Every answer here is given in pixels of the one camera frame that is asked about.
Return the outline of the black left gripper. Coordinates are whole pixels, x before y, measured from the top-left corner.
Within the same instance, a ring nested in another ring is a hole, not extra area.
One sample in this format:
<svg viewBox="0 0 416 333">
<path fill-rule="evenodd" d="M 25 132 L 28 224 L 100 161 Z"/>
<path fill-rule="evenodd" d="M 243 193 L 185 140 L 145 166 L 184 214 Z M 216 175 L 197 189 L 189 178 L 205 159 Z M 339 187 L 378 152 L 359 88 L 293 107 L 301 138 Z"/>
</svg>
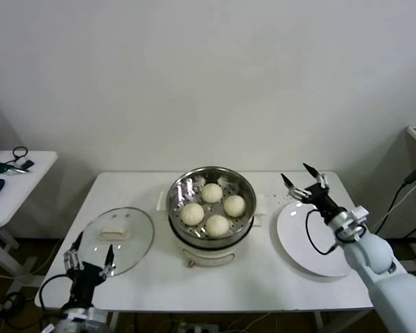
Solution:
<svg viewBox="0 0 416 333">
<path fill-rule="evenodd" d="M 63 255 L 67 277 L 72 281 L 66 307 L 93 307 L 94 289 L 104 283 L 115 269 L 112 244 L 108 248 L 103 268 L 87 262 L 82 263 L 78 256 L 82 237 L 81 232 Z"/>
</svg>

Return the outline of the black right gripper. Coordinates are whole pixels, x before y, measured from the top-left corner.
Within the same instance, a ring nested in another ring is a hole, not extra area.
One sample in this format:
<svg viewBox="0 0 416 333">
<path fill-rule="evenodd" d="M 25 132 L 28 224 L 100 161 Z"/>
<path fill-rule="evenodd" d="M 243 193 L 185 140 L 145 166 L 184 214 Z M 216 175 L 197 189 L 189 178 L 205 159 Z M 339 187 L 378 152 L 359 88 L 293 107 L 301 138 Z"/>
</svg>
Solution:
<svg viewBox="0 0 416 333">
<path fill-rule="evenodd" d="M 303 166 L 317 180 L 317 183 L 307 187 L 306 190 L 300 189 L 281 173 L 284 185 L 288 189 L 288 195 L 295 200 L 314 205 L 323 218 L 334 218 L 341 212 L 346 212 L 344 207 L 338 206 L 329 196 L 329 182 L 325 174 L 320 173 L 307 163 L 303 163 Z"/>
</svg>

